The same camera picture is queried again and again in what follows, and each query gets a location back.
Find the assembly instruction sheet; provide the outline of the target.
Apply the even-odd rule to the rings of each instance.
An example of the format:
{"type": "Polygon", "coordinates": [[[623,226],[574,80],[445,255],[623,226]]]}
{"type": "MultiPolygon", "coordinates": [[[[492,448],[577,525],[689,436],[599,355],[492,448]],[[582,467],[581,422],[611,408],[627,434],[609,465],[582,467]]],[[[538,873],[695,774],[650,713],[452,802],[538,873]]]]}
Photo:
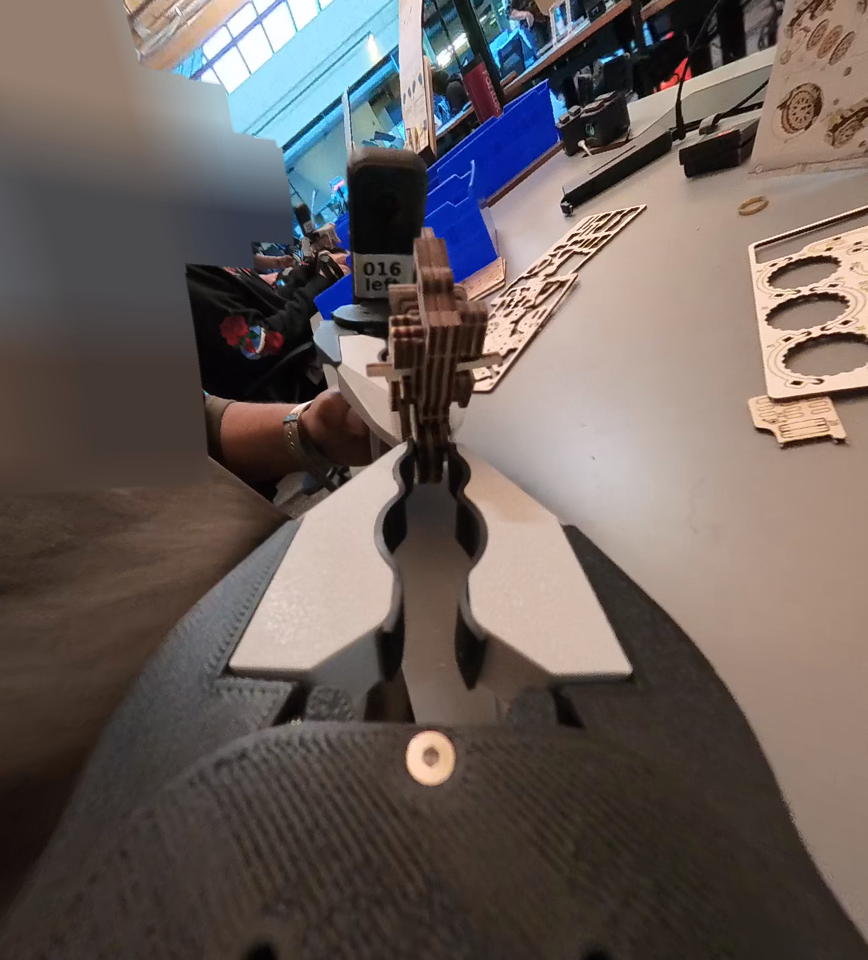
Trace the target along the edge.
{"type": "Polygon", "coordinates": [[[755,176],[868,167],[868,1],[786,2],[755,176]]]}

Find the long wooden workbench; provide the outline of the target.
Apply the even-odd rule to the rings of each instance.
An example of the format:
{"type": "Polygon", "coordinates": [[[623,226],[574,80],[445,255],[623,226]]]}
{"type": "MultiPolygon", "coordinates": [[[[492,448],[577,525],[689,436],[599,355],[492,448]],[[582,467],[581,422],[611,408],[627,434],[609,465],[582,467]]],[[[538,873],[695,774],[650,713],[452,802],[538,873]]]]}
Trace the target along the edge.
{"type": "Polygon", "coordinates": [[[651,2],[595,2],[596,16],[573,22],[569,29],[538,49],[534,60],[521,71],[508,70],[500,79],[497,91],[499,107],[488,101],[487,111],[479,110],[475,105],[466,105],[458,116],[449,121],[439,131],[439,138],[445,138],[454,128],[462,126],[469,116],[476,116],[478,122],[486,121],[490,116],[499,115],[500,109],[512,104],[514,99],[530,90],[543,80],[560,84],[555,76],[570,74],[593,59],[605,57],[600,51],[611,36],[616,35],[624,45],[614,46],[625,51],[631,42],[643,41],[643,26],[652,19],[661,16],[676,1],[651,2]]]}

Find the blue plastic bin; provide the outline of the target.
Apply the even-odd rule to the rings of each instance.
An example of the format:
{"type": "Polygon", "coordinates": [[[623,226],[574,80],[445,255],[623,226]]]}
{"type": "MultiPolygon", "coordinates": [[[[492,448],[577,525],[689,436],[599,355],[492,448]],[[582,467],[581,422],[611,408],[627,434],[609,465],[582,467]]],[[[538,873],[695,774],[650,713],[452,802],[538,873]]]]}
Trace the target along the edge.
{"type": "Polygon", "coordinates": [[[484,204],[560,149],[546,80],[478,126],[428,171],[427,212],[473,199],[484,204]]]}
{"type": "MultiPolygon", "coordinates": [[[[498,258],[496,230],[488,210],[472,198],[445,201],[427,214],[425,225],[444,240],[455,282],[466,281],[498,258]]],[[[321,318],[353,303],[353,280],[346,275],[315,297],[321,318]]]]}

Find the dark brown wooden sheet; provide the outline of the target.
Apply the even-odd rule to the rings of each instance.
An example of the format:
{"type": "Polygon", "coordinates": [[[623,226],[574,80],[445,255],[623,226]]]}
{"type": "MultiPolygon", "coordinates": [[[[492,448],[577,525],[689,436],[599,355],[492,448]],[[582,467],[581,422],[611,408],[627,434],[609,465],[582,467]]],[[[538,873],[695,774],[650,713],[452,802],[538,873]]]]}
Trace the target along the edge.
{"type": "Polygon", "coordinates": [[[507,260],[499,257],[461,282],[469,301],[482,300],[502,290],[507,281],[507,260]]]}

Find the person's left forearm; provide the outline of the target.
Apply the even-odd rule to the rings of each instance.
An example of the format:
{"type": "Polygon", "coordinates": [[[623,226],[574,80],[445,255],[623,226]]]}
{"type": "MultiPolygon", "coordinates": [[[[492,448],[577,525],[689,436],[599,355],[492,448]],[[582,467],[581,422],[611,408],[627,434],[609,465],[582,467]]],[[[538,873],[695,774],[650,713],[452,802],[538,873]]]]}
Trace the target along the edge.
{"type": "Polygon", "coordinates": [[[291,404],[248,403],[204,395],[210,456],[249,486],[275,483],[299,470],[285,433],[291,404]]]}

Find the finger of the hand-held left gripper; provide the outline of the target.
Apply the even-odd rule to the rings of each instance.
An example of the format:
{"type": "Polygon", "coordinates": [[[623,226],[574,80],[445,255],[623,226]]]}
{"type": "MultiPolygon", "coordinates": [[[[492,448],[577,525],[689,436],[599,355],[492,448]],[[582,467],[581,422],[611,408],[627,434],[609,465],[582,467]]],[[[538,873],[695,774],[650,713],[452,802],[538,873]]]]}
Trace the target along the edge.
{"type": "Polygon", "coordinates": [[[368,426],[372,450],[390,450],[403,442],[399,414],[392,411],[390,384],[368,366],[381,362],[387,342],[363,334],[344,333],[339,338],[341,364],[338,383],[350,407],[368,426]]]}

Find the dark red cylinder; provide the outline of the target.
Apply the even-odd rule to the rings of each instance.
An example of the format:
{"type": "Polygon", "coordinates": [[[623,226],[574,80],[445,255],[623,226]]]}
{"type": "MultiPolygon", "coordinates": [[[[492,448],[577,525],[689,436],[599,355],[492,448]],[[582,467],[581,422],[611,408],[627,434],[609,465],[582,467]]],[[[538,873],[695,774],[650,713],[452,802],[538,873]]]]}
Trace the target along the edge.
{"type": "Polygon", "coordinates": [[[478,55],[464,67],[463,84],[479,124],[502,115],[502,96],[498,96],[488,67],[478,55]]]}

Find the standing white display board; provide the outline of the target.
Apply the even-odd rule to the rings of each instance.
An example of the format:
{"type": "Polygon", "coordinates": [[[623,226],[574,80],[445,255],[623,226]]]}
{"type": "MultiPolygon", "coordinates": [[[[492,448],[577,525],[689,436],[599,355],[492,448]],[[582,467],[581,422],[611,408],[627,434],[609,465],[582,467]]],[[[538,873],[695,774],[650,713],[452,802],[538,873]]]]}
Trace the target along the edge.
{"type": "Polygon", "coordinates": [[[424,53],[422,1],[399,2],[399,83],[405,149],[426,163],[437,156],[431,67],[424,53]]]}

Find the wooden sheet with gear parts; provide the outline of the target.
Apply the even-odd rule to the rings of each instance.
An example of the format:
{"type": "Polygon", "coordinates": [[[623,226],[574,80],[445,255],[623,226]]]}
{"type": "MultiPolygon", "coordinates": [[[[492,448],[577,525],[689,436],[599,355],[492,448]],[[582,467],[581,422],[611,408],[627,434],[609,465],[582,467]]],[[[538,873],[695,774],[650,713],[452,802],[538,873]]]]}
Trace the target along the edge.
{"type": "Polygon", "coordinates": [[[496,362],[473,370],[475,393],[490,393],[499,385],[571,294],[577,280],[575,271],[529,278],[495,298],[488,311],[483,354],[495,354],[496,362]]]}

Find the black flat case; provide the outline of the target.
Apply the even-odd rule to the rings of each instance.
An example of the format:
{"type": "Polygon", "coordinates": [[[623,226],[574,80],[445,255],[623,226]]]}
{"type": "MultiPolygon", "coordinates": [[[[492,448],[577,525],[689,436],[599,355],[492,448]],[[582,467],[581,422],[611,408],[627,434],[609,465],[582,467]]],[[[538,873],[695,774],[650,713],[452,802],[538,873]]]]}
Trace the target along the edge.
{"type": "Polygon", "coordinates": [[[613,159],[600,163],[562,187],[561,213],[568,218],[573,216],[581,205],[666,156],[672,146],[673,138],[668,129],[627,145],[613,159]]]}

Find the wooden model vehicle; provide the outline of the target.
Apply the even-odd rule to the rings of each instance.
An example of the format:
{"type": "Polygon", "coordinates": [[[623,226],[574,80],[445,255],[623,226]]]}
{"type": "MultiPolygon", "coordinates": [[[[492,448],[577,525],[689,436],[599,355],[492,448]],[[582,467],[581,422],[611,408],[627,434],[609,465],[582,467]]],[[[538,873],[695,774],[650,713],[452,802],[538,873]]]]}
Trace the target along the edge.
{"type": "Polygon", "coordinates": [[[488,306],[455,286],[446,243],[424,227],[413,283],[389,290],[388,350],[368,366],[390,386],[390,407],[412,445],[416,482],[439,483],[451,445],[450,409],[470,402],[474,371],[499,360],[485,351],[488,306]]]}

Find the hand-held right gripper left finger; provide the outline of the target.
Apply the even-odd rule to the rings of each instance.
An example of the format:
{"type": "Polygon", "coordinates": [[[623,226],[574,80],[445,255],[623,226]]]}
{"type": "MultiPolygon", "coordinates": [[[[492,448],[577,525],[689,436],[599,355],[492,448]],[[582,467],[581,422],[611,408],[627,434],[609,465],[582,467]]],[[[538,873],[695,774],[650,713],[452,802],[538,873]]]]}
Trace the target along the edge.
{"type": "Polygon", "coordinates": [[[412,445],[364,468],[296,524],[228,662],[238,677],[392,679],[404,649],[412,445]]]}

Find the black box with red print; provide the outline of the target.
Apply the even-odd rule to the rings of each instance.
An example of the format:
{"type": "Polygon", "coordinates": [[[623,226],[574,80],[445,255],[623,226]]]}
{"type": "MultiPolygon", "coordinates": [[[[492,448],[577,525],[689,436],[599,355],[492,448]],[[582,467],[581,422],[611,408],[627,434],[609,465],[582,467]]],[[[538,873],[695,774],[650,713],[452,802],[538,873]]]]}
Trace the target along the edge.
{"type": "Polygon", "coordinates": [[[758,125],[758,119],[750,119],[681,148],[679,162],[684,176],[689,180],[696,179],[746,163],[752,153],[758,125]]]}

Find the grey desk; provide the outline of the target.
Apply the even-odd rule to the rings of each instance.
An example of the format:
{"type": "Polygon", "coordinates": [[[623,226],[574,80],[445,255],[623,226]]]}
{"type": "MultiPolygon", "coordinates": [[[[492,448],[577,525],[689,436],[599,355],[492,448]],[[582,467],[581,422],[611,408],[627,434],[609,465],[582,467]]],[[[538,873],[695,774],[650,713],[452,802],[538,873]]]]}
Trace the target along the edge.
{"type": "Polygon", "coordinates": [[[748,247],[868,205],[868,172],[691,180],[673,152],[566,218],[588,167],[558,151],[493,206],[510,277],[586,215],[646,210],[461,437],[704,652],[868,940],[868,392],[835,402],[845,444],[781,448],[748,410],[765,392],[748,247]],[[754,196],[768,207],[739,216],[754,196]]]}

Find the person's left hand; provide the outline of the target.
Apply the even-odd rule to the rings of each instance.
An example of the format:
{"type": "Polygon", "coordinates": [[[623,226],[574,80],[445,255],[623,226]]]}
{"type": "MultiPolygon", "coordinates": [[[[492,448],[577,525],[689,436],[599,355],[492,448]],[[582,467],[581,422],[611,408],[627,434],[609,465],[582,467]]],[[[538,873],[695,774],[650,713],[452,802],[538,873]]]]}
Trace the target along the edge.
{"type": "Polygon", "coordinates": [[[339,390],[319,394],[298,420],[311,448],[332,465],[359,468],[371,462],[368,426],[339,390]]]}

